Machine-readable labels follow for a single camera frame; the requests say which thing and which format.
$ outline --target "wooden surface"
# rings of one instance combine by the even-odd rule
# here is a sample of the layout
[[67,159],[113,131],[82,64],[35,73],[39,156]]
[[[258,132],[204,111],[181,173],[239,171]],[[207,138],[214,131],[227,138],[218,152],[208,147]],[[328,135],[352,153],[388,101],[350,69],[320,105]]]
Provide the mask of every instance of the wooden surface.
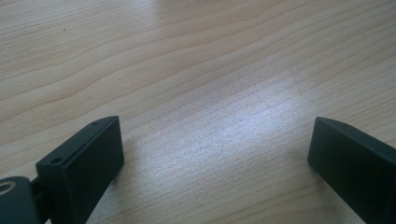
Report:
[[1,1],[0,46],[0,178],[120,116],[88,223],[362,223],[314,119],[396,147],[395,1]]

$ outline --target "wooden table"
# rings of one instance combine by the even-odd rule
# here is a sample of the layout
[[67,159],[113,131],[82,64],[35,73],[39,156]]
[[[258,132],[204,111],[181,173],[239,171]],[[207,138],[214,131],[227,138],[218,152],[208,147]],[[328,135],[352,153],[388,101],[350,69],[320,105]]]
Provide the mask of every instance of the wooden table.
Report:
[[88,223],[362,223],[315,117],[396,147],[395,1],[2,1],[0,45],[0,178],[120,116]]

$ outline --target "table surface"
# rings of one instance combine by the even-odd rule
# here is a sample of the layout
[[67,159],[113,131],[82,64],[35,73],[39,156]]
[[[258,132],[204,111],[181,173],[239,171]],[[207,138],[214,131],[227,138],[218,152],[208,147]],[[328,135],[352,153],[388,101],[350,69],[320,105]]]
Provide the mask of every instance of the table surface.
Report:
[[0,36],[0,178],[120,116],[88,223],[362,223],[315,117],[396,147],[395,1],[2,1]]

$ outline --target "black bracket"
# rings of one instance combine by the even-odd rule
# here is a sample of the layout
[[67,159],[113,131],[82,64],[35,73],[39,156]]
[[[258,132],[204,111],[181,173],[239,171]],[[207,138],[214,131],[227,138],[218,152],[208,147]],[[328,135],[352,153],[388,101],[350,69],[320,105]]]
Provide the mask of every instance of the black bracket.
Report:
[[123,164],[119,117],[99,119],[39,161],[32,182],[0,180],[0,223],[85,223]]
[[345,123],[317,118],[309,164],[366,223],[396,223],[396,149]]

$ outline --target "wood grain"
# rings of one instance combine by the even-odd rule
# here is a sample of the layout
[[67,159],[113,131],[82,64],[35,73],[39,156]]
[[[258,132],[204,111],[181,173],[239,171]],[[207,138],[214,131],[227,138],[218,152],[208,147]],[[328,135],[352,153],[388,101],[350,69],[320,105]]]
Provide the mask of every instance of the wood grain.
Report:
[[396,147],[395,1],[1,1],[0,49],[0,178],[120,116],[89,223],[362,223],[314,119]]

